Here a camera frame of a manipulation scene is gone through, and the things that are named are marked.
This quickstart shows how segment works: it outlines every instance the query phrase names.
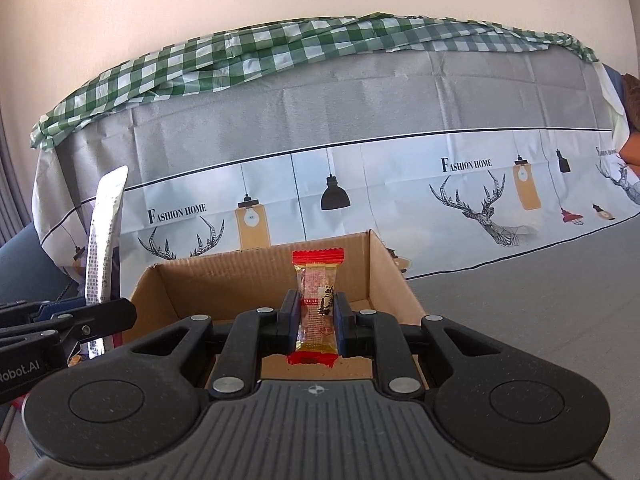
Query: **brown pillow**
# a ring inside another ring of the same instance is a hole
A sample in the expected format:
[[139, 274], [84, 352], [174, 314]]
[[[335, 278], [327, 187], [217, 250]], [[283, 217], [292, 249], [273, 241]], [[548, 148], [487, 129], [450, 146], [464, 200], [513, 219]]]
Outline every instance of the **brown pillow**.
[[625, 90], [625, 110], [636, 130], [640, 130], [640, 80], [631, 74], [622, 76]]

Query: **green checkered cloth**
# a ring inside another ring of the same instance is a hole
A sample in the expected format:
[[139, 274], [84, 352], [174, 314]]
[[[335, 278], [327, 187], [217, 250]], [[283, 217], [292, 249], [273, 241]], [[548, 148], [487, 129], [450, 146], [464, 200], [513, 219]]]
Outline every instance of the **green checkered cloth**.
[[107, 115], [174, 96], [218, 92], [306, 63], [362, 52], [462, 50], [530, 52], [560, 45], [586, 62], [593, 50], [564, 32], [490, 22], [434, 20], [377, 12], [362, 18], [311, 18], [218, 32], [176, 43], [102, 72], [43, 115], [31, 147], [52, 150]]

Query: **cardboard flap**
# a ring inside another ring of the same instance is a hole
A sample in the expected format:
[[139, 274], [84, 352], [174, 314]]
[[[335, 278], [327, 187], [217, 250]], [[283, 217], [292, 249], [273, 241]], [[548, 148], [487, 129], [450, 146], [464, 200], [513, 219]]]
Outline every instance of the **cardboard flap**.
[[369, 301], [376, 310], [396, 316], [398, 323], [420, 324], [425, 311], [402, 272], [373, 231], [369, 240]]
[[279, 308], [287, 291], [297, 288], [292, 251], [333, 247], [344, 249], [336, 290], [344, 291], [349, 301], [366, 300], [366, 233], [175, 260], [156, 269], [180, 318], [208, 314], [213, 319], [233, 319], [240, 312], [260, 306]]
[[180, 320], [167, 296], [160, 267], [145, 270], [133, 291], [131, 303], [136, 306], [138, 319], [130, 330], [123, 333], [125, 343]]

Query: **orange cushion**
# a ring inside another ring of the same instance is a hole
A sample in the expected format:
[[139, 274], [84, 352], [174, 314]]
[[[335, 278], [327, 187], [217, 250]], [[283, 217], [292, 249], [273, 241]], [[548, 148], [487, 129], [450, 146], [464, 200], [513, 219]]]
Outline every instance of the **orange cushion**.
[[640, 177], [640, 166], [635, 166], [633, 164], [629, 164], [628, 165], [632, 170], [634, 170], [634, 173], [636, 174], [636, 176]]
[[640, 132], [631, 132], [620, 150], [620, 156], [627, 164], [640, 166]]

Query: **gray curtain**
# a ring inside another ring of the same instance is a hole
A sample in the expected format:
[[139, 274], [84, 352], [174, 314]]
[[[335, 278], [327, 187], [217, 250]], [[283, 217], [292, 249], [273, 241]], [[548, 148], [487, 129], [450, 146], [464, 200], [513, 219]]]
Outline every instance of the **gray curtain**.
[[0, 247], [17, 235], [30, 221], [9, 158], [0, 111]]

